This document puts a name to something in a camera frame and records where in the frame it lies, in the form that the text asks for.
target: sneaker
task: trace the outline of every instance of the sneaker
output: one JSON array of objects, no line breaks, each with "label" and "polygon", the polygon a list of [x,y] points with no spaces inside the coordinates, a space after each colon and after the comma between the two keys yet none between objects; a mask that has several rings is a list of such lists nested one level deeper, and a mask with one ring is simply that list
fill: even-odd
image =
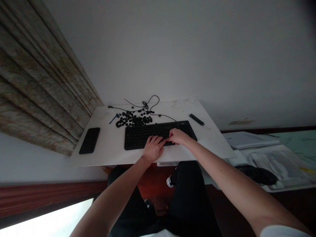
[{"label": "sneaker", "polygon": [[157,215],[157,211],[156,211],[156,208],[155,208],[154,204],[153,204],[150,200],[148,200],[148,199],[145,200],[145,204],[146,204],[147,208],[149,209],[149,211],[150,211],[154,216],[156,216],[156,215]]},{"label": "sneaker", "polygon": [[167,185],[169,188],[174,187],[174,185],[171,183],[171,176],[169,176],[169,178],[167,178]]}]

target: left hand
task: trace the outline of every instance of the left hand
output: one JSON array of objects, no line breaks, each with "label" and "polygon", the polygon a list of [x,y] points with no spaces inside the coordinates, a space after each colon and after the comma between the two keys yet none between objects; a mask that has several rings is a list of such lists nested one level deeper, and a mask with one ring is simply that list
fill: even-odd
[{"label": "left hand", "polygon": [[142,158],[144,158],[148,163],[155,162],[163,153],[163,145],[166,143],[166,140],[163,137],[159,136],[150,136],[147,139],[145,148],[143,150]]}]

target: hand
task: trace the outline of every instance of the hand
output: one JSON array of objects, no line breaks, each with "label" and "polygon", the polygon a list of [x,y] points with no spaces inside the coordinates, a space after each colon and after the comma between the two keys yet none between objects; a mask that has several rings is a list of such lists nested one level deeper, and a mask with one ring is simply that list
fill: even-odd
[{"label": "hand", "polygon": [[169,132],[169,138],[167,138],[168,142],[175,143],[176,145],[183,144],[187,140],[190,140],[190,137],[177,128],[171,129]]},{"label": "hand", "polygon": [[163,145],[166,143],[166,140],[161,141],[162,139],[163,137],[158,136],[150,136],[147,139],[142,158],[144,158],[149,164],[156,161],[163,153]]}]

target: table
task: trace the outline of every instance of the table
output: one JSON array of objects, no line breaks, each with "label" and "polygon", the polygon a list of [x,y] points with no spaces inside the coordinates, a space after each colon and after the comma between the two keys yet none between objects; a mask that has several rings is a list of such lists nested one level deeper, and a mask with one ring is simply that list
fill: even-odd
[{"label": "table", "polygon": [[[119,107],[129,111],[137,109],[136,107],[132,109],[132,105],[130,104],[115,105],[114,107]],[[236,157],[235,153],[228,145],[227,141],[198,100],[159,102],[158,105],[156,105],[152,110],[155,112],[155,114],[164,114],[174,118],[177,121],[188,120],[197,137],[197,141],[200,144],[223,159]],[[96,107],[70,158],[70,163],[72,166],[134,164],[140,158],[143,151],[142,149],[129,151],[124,149],[125,127],[122,126],[117,128],[115,125],[119,118],[116,118],[111,124],[109,124],[116,113],[122,112],[123,110],[109,109],[107,106]],[[206,129],[205,126],[199,125],[197,122],[191,119],[189,117],[190,113],[202,120],[210,128],[210,130]],[[165,116],[151,117],[153,118],[153,124],[173,121],[172,119]],[[94,127],[100,128],[100,134],[95,146],[95,150],[91,154],[80,155],[78,152],[81,148],[87,130]],[[165,146],[165,151],[157,160],[157,163],[159,165],[175,165],[180,161],[187,160],[195,160],[194,156],[189,152],[189,150],[182,145],[172,145]]]}]

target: window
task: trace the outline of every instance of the window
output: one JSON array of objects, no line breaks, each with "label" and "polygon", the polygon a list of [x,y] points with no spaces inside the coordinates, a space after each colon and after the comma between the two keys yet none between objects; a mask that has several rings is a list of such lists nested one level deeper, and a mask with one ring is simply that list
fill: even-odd
[{"label": "window", "polygon": [[69,237],[93,198],[0,230],[1,237]]}]

